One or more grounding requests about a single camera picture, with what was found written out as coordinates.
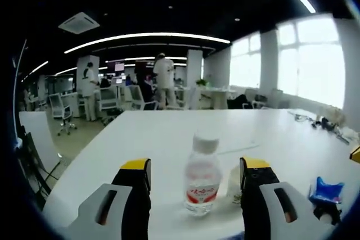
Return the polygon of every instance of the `bottle label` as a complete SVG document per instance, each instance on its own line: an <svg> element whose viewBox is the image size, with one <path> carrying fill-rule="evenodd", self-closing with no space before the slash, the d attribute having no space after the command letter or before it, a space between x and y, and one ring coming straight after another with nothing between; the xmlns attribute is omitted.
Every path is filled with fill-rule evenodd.
<svg viewBox="0 0 360 240"><path fill-rule="evenodd" d="M219 190L219 184L188 186L186 199L191 203L206 203L214 201Z"/></svg>

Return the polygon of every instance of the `water bottle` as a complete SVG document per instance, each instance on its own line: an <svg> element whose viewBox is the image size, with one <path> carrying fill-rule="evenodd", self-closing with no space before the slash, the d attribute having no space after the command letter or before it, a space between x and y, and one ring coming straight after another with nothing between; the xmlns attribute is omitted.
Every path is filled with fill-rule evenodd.
<svg viewBox="0 0 360 240"><path fill-rule="evenodd" d="M194 216L204 216L213 207L221 182L215 154L218 138L195 134L192 153L185 167L185 207Z"/></svg>

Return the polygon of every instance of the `air conditioner vent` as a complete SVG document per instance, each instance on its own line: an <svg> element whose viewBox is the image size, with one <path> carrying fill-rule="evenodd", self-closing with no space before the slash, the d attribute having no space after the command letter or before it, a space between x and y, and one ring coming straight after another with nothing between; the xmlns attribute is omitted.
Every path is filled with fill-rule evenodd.
<svg viewBox="0 0 360 240"><path fill-rule="evenodd" d="M84 12L80 12L67 19L58 27L74 34L81 34L85 31L99 27L100 25Z"/></svg>

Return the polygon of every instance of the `small plant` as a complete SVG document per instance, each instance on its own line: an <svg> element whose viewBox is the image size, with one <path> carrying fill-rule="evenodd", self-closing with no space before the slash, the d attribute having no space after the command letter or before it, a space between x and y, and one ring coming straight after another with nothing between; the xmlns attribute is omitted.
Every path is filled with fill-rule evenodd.
<svg viewBox="0 0 360 240"><path fill-rule="evenodd" d="M204 79L199 79L196 81L197 86L206 86L207 84L208 84L208 82Z"/></svg>

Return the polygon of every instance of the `black ceiling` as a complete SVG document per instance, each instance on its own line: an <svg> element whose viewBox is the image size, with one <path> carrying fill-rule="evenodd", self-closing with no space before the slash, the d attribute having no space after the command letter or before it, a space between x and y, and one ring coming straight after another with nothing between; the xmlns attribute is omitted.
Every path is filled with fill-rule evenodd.
<svg viewBox="0 0 360 240"><path fill-rule="evenodd" d="M310 0L317 12L349 16L342 0ZM78 12L94 18L100 27L75 35L58 28ZM76 66L79 56L93 54L101 61L128 57L185 57L189 46L207 47L204 55L228 44L175 37L147 37L94 44L77 51L64 51L93 40L115 35L176 32L207 35L233 41L254 31L267 31L276 23L308 15L299 0L42 0L27 16L28 43L20 66L22 77L45 61L49 64L32 76L54 74ZM144 45L149 43L189 46Z"/></svg>

